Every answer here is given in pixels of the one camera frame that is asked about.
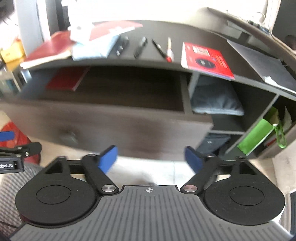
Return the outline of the drawer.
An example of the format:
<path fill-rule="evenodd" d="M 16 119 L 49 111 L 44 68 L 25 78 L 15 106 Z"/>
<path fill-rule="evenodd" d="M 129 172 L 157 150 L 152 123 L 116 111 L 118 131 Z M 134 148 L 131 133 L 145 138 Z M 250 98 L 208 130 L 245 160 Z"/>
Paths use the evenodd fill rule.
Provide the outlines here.
<path fill-rule="evenodd" d="M 192 112 L 185 73 L 92 67 L 75 91 L 48 90 L 56 69 L 38 70 L 1 109 L 26 135 L 99 152 L 111 145 L 124 157 L 175 161 L 197 146 L 212 118 Z"/>

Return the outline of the dark wood drawer cabinet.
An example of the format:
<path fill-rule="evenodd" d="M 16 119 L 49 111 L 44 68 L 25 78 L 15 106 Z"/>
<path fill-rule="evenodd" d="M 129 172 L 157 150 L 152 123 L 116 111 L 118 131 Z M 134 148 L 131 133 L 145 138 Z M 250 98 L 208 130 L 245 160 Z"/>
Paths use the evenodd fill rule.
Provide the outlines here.
<path fill-rule="evenodd" d="M 174 161 L 210 133 L 229 134 L 222 151 L 232 153 L 280 97 L 295 102 L 293 94 L 264 83 L 216 33 L 145 21 L 129 39 L 120 58 L 67 58 L 30 68 L 28 83 L 1 101 L 1 109 L 32 138 L 91 152 L 116 145 L 121 156 Z M 189 91 L 208 75 L 182 68 L 185 41 L 221 51 L 243 116 L 192 111 Z"/>

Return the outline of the grey cushion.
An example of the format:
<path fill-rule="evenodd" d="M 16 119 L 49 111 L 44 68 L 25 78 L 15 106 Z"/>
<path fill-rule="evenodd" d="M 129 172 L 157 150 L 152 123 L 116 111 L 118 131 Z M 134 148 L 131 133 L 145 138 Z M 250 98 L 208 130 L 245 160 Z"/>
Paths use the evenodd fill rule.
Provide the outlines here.
<path fill-rule="evenodd" d="M 243 116 L 243 106 L 230 81 L 201 75 L 191 98 L 192 111 Z"/>

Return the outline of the green paper bag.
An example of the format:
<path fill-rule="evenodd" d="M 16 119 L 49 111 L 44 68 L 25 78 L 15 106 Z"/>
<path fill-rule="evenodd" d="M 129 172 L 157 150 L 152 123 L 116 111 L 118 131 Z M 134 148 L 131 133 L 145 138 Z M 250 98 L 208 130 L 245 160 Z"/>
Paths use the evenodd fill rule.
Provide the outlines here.
<path fill-rule="evenodd" d="M 255 150 L 273 131 L 277 145 L 284 149 L 287 141 L 282 128 L 278 110 L 272 107 L 250 133 L 238 144 L 238 149 L 245 155 Z"/>

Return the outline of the beige paper folder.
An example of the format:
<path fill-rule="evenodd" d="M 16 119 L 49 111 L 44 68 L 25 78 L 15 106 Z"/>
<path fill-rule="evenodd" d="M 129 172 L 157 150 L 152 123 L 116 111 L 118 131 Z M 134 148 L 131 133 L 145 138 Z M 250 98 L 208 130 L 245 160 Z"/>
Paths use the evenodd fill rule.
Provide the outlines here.
<path fill-rule="evenodd" d="M 25 59 L 25 61 L 23 61 L 20 64 L 20 67 L 23 69 L 29 69 L 31 67 L 35 67 L 35 66 L 52 62 L 55 60 L 66 59 L 71 55 L 72 55 L 71 50 L 66 50 L 56 55 L 50 55 L 50 56 L 44 56 L 44 57 L 42 57 L 41 55 L 38 55 L 38 53 L 32 53 Z"/>

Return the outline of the yellow plastic basket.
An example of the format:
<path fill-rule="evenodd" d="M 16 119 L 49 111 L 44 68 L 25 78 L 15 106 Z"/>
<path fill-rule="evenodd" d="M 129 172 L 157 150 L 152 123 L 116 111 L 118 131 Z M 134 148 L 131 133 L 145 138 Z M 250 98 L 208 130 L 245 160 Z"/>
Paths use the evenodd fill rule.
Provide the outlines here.
<path fill-rule="evenodd" d="M 10 48 L 1 49 L 1 57 L 8 70 L 14 70 L 25 58 L 25 51 L 20 39 L 15 39 Z"/>

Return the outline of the red QR code card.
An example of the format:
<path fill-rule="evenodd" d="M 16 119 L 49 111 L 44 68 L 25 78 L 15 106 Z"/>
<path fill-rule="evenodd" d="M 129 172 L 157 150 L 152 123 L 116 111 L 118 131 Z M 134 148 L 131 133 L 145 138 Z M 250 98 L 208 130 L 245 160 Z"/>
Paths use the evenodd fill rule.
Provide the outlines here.
<path fill-rule="evenodd" d="M 192 43 L 184 42 L 182 45 L 181 66 L 185 69 L 225 80 L 235 79 L 220 51 Z"/>

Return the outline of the red tipped pen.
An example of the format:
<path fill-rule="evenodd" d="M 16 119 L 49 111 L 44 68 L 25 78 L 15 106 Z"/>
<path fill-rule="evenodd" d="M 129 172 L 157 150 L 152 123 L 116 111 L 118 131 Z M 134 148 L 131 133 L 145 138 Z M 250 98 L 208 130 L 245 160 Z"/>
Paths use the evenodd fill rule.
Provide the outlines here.
<path fill-rule="evenodd" d="M 174 60 L 174 54 L 173 54 L 173 51 L 171 48 L 171 38 L 170 37 L 168 37 L 168 48 L 166 51 L 166 60 L 168 62 L 173 62 L 173 60 Z"/>

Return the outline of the grey paper sheet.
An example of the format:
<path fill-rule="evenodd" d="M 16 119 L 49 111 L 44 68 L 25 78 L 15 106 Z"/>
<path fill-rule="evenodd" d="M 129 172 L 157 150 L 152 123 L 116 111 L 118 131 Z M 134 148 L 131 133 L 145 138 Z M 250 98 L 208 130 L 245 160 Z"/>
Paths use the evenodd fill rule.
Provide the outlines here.
<path fill-rule="evenodd" d="M 227 42 L 244 58 L 265 83 L 295 94 L 295 79 L 280 60 L 230 40 L 227 40 Z"/>

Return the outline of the slim black pen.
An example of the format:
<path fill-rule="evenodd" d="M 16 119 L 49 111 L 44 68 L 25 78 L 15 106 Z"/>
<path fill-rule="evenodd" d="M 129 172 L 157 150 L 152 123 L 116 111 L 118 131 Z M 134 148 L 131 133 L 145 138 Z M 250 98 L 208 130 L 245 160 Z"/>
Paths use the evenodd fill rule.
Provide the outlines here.
<path fill-rule="evenodd" d="M 164 58 L 167 59 L 167 54 L 163 51 L 163 49 L 161 48 L 160 44 L 158 44 L 154 39 L 152 39 L 152 43 L 155 46 L 155 48 L 157 49 L 157 51 L 159 52 L 159 54 Z"/>

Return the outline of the dark red certificate book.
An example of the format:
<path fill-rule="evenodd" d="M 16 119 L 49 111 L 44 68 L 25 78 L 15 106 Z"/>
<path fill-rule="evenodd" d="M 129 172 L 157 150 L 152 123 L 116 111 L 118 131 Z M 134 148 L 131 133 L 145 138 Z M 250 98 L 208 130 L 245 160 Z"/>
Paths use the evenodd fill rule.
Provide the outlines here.
<path fill-rule="evenodd" d="M 70 31 L 56 32 L 50 40 L 46 40 L 30 53 L 24 62 L 27 63 L 46 57 L 57 56 L 67 51 L 70 52 L 73 44 L 74 42 L 70 39 Z"/>

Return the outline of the thick black marker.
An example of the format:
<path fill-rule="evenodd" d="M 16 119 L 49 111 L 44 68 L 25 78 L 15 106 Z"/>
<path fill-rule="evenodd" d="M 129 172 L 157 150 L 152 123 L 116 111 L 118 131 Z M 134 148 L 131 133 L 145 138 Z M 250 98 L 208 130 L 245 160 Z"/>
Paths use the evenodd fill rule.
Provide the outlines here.
<path fill-rule="evenodd" d="M 140 41 L 140 43 L 138 44 L 137 48 L 134 51 L 134 58 L 137 59 L 143 52 L 144 48 L 146 47 L 148 42 L 148 39 L 146 37 L 143 37 Z"/>

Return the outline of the black desk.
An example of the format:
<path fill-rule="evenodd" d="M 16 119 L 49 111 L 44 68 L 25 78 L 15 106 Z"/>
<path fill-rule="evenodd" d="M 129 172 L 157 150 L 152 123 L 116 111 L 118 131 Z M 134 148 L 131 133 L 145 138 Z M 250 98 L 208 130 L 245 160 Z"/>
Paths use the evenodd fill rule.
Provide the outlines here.
<path fill-rule="evenodd" d="M 292 49 L 290 49 L 289 46 L 287 46 L 281 40 L 276 38 L 271 33 L 267 34 L 259 28 L 249 24 L 247 21 L 237 18 L 236 16 L 229 15 L 227 13 L 210 7 L 207 7 L 207 9 L 214 15 L 236 24 L 243 30 L 249 32 L 255 38 L 262 41 L 265 45 L 272 49 L 295 72 L 295 53 Z"/>

